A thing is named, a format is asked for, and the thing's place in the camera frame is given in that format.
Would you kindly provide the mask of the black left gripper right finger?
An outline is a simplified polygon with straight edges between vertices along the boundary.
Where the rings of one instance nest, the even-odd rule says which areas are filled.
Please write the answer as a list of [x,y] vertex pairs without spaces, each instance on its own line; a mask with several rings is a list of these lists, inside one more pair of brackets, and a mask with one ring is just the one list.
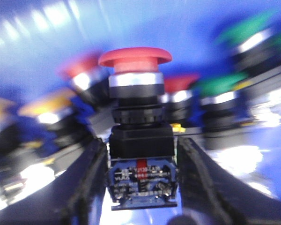
[[177,162],[184,213],[198,210],[216,225],[281,225],[281,201],[222,169],[193,139],[177,139]]

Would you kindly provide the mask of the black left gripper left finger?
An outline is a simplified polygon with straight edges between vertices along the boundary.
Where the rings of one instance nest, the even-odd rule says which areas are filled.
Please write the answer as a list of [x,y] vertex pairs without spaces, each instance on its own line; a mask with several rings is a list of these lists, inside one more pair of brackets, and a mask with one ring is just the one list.
[[105,194],[107,147],[100,139],[53,182],[0,211],[0,225],[97,225]]

